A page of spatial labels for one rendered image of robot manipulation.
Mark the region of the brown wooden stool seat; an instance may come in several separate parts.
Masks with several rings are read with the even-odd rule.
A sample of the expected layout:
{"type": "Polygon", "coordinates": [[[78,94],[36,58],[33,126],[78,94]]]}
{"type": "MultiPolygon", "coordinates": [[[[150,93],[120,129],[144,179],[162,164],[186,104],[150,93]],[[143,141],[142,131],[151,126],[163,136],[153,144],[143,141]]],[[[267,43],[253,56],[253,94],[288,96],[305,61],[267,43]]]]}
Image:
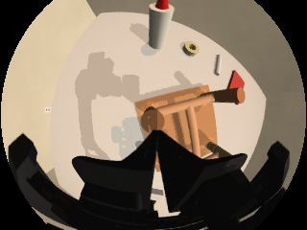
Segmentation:
{"type": "MultiPolygon", "coordinates": [[[[161,107],[167,104],[173,104],[197,98],[201,93],[210,92],[209,86],[203,85],[176,92],[152,97],[146,100],[135,102],[138,116],[141,122],[141,117],[145,110],[149,106],[155,108],[161,107]]],[[[214,142],[218,145],[217,141],[217,128],[213,103],[206,103],[197,107],[194,107],[195,116],[197,120],[197,128],[199,132],[199,142],[201,157],[211,153],[207,148],[209,142],[214,142]]],[[[189,133],[189,127],[186,120],[185,110],[176,112],[173,114],[163,116],[165,120],[164,127],[161,129],[167,135],[170,135],[176,142],[182,145],[184,148],[192,152],[191,139],[189,133]]],[[[160,172],[158,155],[156,154],[155,169],[156,172],[160,172]]]]}

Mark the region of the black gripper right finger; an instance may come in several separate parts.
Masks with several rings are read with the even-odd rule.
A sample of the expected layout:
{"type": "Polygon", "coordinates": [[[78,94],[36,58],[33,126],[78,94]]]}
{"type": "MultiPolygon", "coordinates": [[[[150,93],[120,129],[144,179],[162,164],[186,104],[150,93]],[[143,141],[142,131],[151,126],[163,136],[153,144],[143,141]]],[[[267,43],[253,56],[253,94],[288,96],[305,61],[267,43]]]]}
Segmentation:
{"type": "Polygon", "coordinates": [[[157,132],[157,155],[169,213],[180,212],[179,207],[203,181],[241,169],[248,158],[247,154],[238,153],[202,159],[164,131],[157,132]]]}

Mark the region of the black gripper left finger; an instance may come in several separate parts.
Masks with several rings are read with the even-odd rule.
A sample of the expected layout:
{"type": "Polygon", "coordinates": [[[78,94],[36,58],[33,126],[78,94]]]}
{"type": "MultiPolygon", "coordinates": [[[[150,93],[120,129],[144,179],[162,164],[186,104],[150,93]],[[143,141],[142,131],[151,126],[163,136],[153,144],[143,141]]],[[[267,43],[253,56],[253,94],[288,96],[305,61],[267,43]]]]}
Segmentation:
{"type": "Polygon", "coordinates": [[[142,208],[149,213],[157,143],[158,132],[154,129],[134,152],[121,161],[76,156],[72,165],[84,184],[89,182],[113,190],[139,193],[142,208]]]}

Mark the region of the flat red rectangular block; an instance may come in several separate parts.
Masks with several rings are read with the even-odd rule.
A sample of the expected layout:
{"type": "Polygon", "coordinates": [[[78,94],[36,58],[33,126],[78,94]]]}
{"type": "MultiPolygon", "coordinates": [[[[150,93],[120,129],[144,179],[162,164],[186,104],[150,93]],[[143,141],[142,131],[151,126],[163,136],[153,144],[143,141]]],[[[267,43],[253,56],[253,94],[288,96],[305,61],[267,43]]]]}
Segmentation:
{"type": "Polygon", "coordinates": [[[242,87],[244,89],[244,85],[245,83],[242,78],[235,70],[233,70],[227,89],[235,87],[242,87]]]}

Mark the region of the brown wooden stool legs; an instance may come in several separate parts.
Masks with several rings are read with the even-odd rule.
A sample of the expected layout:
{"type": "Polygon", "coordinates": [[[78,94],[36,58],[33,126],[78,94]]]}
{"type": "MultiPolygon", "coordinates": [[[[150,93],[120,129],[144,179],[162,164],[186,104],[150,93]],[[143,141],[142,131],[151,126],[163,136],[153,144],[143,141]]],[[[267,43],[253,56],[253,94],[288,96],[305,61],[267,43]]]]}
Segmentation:
{"type": "MultiPolygon", "coordinates": [[[[198,157],[201,157],[199,134],[194,107],[209,103],[242,104],[245,101],[245,98],[246,95],[244,89],[242,87],[236,87],[201,93],[201,95],[197,98],[181,101],[178,103],[171,103],[157,108],[149,106],[141,117],[141,126],[145,131],[149,133],[151,133],[154,129],[161,130],[165,124],[163,116],[185,110],[189,127],[192,152],[195,153],[198,157]]],[[[211,150],[213,154],[202,159],[214,159],[232,155],[213,142],[209,142],[207,144],[207,148],[211,150]]]]}

